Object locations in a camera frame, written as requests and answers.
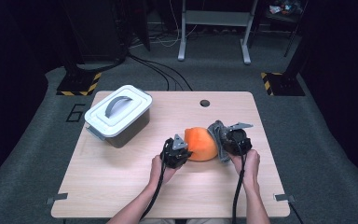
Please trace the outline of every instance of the container handle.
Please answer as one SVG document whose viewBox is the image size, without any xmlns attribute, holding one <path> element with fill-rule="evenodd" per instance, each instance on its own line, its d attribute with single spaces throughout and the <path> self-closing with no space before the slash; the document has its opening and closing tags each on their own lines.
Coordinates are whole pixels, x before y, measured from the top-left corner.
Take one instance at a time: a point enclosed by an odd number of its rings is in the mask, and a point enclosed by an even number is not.
<svg viewBox="0 0 358 224">
<path fill-rule="evenodd" d="M 112 114 L 112 108 L 113 106 L 115 106 L 115 104 L 121 100 L 132 100 L 130 97 L 128 96 L 118 96 L 115 99 L 113 99 L 109 105 L 107 106 L 106 110 L 105 110 L 105 115 L 107 118 L 110 117 L 110 115 Z"/>
</svg>

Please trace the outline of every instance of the yellow and black warning tape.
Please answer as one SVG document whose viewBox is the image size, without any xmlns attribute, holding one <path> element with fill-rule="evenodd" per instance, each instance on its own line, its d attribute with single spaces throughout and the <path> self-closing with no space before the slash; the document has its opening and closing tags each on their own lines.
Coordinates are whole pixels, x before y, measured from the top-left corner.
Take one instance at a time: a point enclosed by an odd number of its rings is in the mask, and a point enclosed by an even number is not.
<svg viewBox="0 0 358 224">
<path fill-rule="evenodd" d="M 263 78 L 264 87 L 266 88 L 267 94 L 274 95 L 271 85 L 269 84 L 269 79 L 268 79 L 267 75 L 281 76 L 282 73 L 261 73 L 261 77 Z"/>
<path fill-rule="evenodd" d="M 100 80 L 101 73 L 95 75 L 94 79 L 92 80 L 91 85 L 87 91 L 57 91 L 57 95 L 66 95 L 66 96 L 75 96 L 75 95 L 92 95 L 95 88 L 97 87 L 98 81 Z"/>
</svg>

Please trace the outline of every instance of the dark background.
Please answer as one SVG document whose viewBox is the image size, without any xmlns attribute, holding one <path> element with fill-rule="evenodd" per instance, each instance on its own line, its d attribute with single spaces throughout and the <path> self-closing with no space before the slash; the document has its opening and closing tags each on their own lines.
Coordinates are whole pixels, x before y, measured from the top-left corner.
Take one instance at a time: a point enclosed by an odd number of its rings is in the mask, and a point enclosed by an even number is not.
<svg viewBox="0 0 358 224">
<path fill-rule="evenodd" d="M 61 21 L 67 47 L 82 63 L 59 1 L 0 0 L 0 165 L 44 98 L 46 72 L 62 66 L 51 42 L 53 18 Z M 306 47 L 299 52 L 305 56 L 300 74 L 358 167 L 358 1 L 310 1 L 301 34 Z"/>
</svg>

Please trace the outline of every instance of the black cable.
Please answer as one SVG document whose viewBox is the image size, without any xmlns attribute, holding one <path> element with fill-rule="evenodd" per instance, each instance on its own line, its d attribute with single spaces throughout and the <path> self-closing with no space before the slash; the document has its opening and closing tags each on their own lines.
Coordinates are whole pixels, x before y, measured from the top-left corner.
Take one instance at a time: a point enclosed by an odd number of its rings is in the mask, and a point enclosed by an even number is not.
<svg viewBox="0 0 358 224">
<path fill-rule="evenodd" d="M 164 173 L 165 173 L 165 168 L 166 168 L 166 165 L 165 165 L 165 162 L 164 162 L 164 157 L 165 157 L 165 151 L 164 150 L 165 150 L 165 147 L 162 150 L 163 150 L 163 152 L 161 153 L 162 154 L 162 156 L 161 156 L 161 173 L 159 174 L 157 188 L 156 188 L 155 193 L 153 194 L 153 198 L 150 201 L 150 204 L 147 206 L 146 210 L 142 214 L 141 219 L 144 218 L 147 215 L 147 213 L 149 213 L 150 209 L 153 207 L 153 204 L 157 199 L 159 189 L 161 188 L 162 181 L 164 180 Z"/>
<path fill-rule="evenodd" d="M 166 68 L 172 70 L 172 71 L 173 71 L 174 73 L 176 73 L 179 77 L 181 77 L 182 80 L 185 82 L 185 84 L 188 86 L 188 88 L 189 88 L 191 91 L 193 91 L 193 89 L 192 89 L 192 88 L 190 87 L 190 85 L 188 84 L 187 80 L 186 80 L 178 71 L 176 71 L 175 69 L 173 69 L 173 68 L 171 68 L 171 67 L 169 67 L 169 66 L 167 66 L 167 65 L 165 65 L 165 64 L 162 64 L 162 63 L 156 63 L 156 62 L 153 62 L 153 61 L 148 61 L 148 60 L 145 60 L 145 59 L 138 58 L 138 57 L 136 57 L 136 56 L 134 56 L 134 55 L 132 55 L 132 54 L 130 54 L 130 56 L 133 57 L 133 58 L 136 58 L 136 59 L 138 59 L 138 60 L 141 60 L 141 61 L 143 61 L 143 62 L 146 62 L 146 63 L 155 63 L 155 64 L 158 64 L 158 65 L 160 65 L 160 66 L 163 66 L 163 67 L 166 67 Z"/>
<path fill-rule="evenodd" d="M 145 66 L 147 66 L 147 67 L 150 67 L 149 66 L 149 64 L 147 64 L 147 63 L 144 63 L 144 62 L 142 62 L 141 60 L 138 60 L 138 59 L 136 59 L 136 58 L 132 58 L 134 61 L 136 61 L 136 62 L 138 62 L 138 63 L 141 63 L 141 64 L 143 64 L 143 65 L 145 65 Z M 164 76 L 164 74 L 162 74 L 162 73 L 160 73 L 160 72 L 158 72 L 164 79 L 165 79 L 165 81 L 167 82 L 167 91 L 169 91 L 170 90 L 170 81 Z"/>
<path fill-rule="evenodd" d="M 246 157 L 248 154 L 245 154 L 245 159 L 242 156 L 242 149 L 240 147 L 240 145 L 238 144 L 237 141 L 234 140 L 234 142 L 237 144 L 238 149 L 240 150 L 240 155 L 241 155 L 241 171 L 240 171 L 240 177 L 238 178 L 238 184 L 237 184 L 237 189 L 235 190 L 235 196 L 234 196 L 234 201 L 232 203 L 232 223 L 236 224 L 237 223 L 237 202 L 238 202 L 238 196 L 240 195 L 240 191 L 241 191 L 241 183 L 243 180 L 243 176 L 245 174 L 245 163 L 246 163 Z"/>
<path fill-rule="evenodd" d="M 136 57 L 136 56 L 134 56 L 134 55 L 131 55 L 130 53 L 129 53 L 129 57 L 132 58 L 133 60 L 135 60 L 135 61 L 138 62 L 138 63 L 142 63 L 142 64 L 144 64 L 144 65 L 150 67 L 151 69 L 155 70 L 157 73 L 159 73 L 160 75 L 162 75 L 162 76 L 167 80 L 167 84 L 168 84 L 168 89 L 167 89 L 167 91 L 170 89 L 170 88 L 169 88 L 169 85 L 170 85 L 170 84 L 169 84 L 169 82 L 168 82 L 168 79 L 167 79 L 165 76 L 170 77 L 170 78 L 173 80 L 173 82 L 175 83 L 175 90 L 176 90 L 176 85 L 178 85 L 178 86 L 181 88 L 181 90 L 183 90 L 182 85 L 181 85 L 174 77 L 168 75 L 166 72 L 164 72 L 164 71 L 162 71 L 161 69 L 157 68 L 155 65 L 150 64 L 150 63 L 153 63 L 153 62 L 148 61 L 148 60 L 144 60 L 144 59 L 140 59 L 140 58 L 138 58 L 138 57 Z"/>
<path fill-rule="evenodd" d="M 289 206 L 293 209 L 293 211 L 296 213 L 296 216 L 298 218 L 298 220 L 300 221 L 301 224 L 304 224 L 304 222 L 302 221 L 300 215 L 298 214 L 297 210 L 295 209 L 295 207 L 292 205 L 292 203 L 289 203 Z"/>
<path fill-rule="evenodd" d="M 131 57 L 135 57 L 136 59 L 141 60 L 141 61 L 144 62 L 144 63 L 147 63 L 148 66 L 149 66 L 150 68 L 154 69 L 156 72 L 163 73 L 165 76 L 170 77 L 170 78 L 173 80 L 173 82 L 175 83 L 175 90 L 176 90 L 176 84 L 180 87 L 181 90 L 183 90 L 182 85 L 181 85 L 175 78 L 173 78 L 172 76 L 168 75 L 166 72 L 162 71 L 161 69 L 157 68 L 155 65 L 150 64 L 150 63 L 152 63 L 151 61 L 138 58 L 138 57 L 133 56 L 133 55 L 131 55 L 131 54 L 130 54 L 130 56 L 131 56 Z"/>
<path fill-rule="evenodd" d="M 83 70 L 83 71 L 87 71 L 87 72 L 100 73 L 100 72 L 112 69 L 112 68 L 120 65 L 123 62 L 124 62 L 124 59 L 116 59 L 113 64 L 110 64 L 110 65 L 107 65 L 107 66 L 104 66 L 104 67 L 92 68 L 92 69 L 84 69 L 84 68 L 79 68 L 79 69 Z"/>
</svg>

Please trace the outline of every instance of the container lid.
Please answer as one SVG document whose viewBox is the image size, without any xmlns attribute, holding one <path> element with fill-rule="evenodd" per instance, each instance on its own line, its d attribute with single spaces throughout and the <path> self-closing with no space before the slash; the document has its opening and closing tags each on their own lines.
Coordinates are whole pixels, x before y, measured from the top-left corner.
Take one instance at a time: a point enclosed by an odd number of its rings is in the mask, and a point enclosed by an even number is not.
<svg viewBox="0 0 358 224">
<path fill-rule="evenodd" d="M 86 112 L 86 122 L 105 137 L 120 134 L 143 115 L 152 97 L 132 85 L 120 87 Z"/>
</svg>

